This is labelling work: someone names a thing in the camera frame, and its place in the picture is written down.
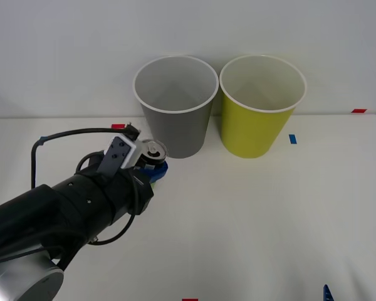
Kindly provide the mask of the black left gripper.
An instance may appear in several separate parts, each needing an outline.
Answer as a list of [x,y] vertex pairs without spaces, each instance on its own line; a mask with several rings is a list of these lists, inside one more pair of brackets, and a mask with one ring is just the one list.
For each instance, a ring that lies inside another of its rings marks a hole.
[[104,192],[112,206],[112,221],[114,224],[126,213],[133,214],[135,212],[135,190],[138,193],[138,206],[136,215],[142,214],[150,200],[154,196],[150,183],[155,183],[162,179],[168,170],[168,164],[164,161],[155,166],[154,169],[146,169],[145,174],[138,169],[126,169],[118,171],[113,179],[107,182]]

